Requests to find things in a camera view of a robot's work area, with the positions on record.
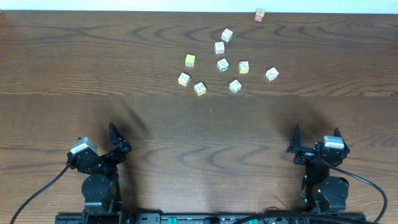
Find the dice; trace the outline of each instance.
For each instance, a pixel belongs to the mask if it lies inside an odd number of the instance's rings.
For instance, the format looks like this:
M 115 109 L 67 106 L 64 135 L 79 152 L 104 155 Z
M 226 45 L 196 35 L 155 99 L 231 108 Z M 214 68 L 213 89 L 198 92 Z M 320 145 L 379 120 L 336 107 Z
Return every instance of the dice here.
M 266 13 L 263 9 L 257 9 L 256 15 L 254 16 L 255 21 L 262 22 L 264 20 L 264 14 Z
M 194 55 L 187 55 L 185 58 L 185 66 L 193 67 L 195 66 L 195 56 Z
M 268 78 L 269 81 L 273 81 L 278 77 L 279 72 L 276 70 L 276 68 L 272 68 L 266 72 L 266 77 Z
M 224 42 L 216 42 L 214 44 L 214 50 L 216 51 L 216 54 L 223 54 L 224 49 Z
M 217 67 L 220 70 L 220 72 L 225 72 L 229 69 L 229 63 L 224 58 L 217 62 Z
M 178 78 L 178 83 L 187 86 L 190 80 L 190 76 L 185 73 L 181 73 L 180 77 Z
M 239 73 L 244 74 L 249 72 L 249 62 L 239 62 Z
M 233 92 L 236 93 L 242 88 L 241 83 L 238 80 L 234 80 L 229 84 L 229 89 Z
M 206 86 L 205 86 L 205 84 L 203 84 L 203 82 L 196 84 L 193 87 L 193 89 L 195 90 L 195 92 L 197 93 L 198 96 L 201 96 L 207 92 Z
M 232 39 L 232 35 L 234 32 L 230 31 L 229 29 L 225 29 L 221 35 L 221 39 L 225 42 L 229 42 Z

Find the brown wooden tabletop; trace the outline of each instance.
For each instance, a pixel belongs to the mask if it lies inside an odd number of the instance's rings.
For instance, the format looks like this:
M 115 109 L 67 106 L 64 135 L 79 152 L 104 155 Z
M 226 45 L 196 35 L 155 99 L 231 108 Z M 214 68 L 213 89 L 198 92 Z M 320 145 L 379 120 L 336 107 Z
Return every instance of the brown wooden tabletop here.
M 234 32 L 225 54 L 214 43 Z M 196 55 L 194 68 L 186 54 Z M 216 63 L 226 58 L 230 69 Z M 249 61 L 240 75 L 238 62 Z M 267 69 L 280 75 L 270 82 Z M 181 72 L 192 78 L 178 84 Z M 285 149 L 339 127 L 339 167 L 384 189 L 398 219 L 398 15 L 6 11 L 0 20 L 0 222 L 65 167 L 78 137 L 111 149 L 114 122 L 134 150 L 120 165 L 129 208 L 262 212 L 303 208 L 304 166 Z M 242 89 L 232 94 L 237 78 Z M 208 92 L 197 96 L 194 84 Z M 348 212 L 374 220 L 382 197 L 349 181 Z M 87 177 L 68 170 L 17 223 L 84 208 Z

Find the white wall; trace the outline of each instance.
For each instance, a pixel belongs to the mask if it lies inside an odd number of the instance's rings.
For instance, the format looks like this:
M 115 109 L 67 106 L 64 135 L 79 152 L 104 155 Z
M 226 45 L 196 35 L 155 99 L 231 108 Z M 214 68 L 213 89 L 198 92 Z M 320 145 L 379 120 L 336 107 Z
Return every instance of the white wall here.
M 0 9 L 398 14 L 398 0 L 0 0 Z

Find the yellow-topped cube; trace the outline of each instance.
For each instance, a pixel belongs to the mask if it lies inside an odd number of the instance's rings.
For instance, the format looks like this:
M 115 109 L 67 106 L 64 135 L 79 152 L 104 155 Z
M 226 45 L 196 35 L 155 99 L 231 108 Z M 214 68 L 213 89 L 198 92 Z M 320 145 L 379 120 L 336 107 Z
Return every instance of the yellow-topped cube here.
M 195 65 L 195 56 L 194 55 L 187 55 L 185 58 L 185 66 L 193 67 Z

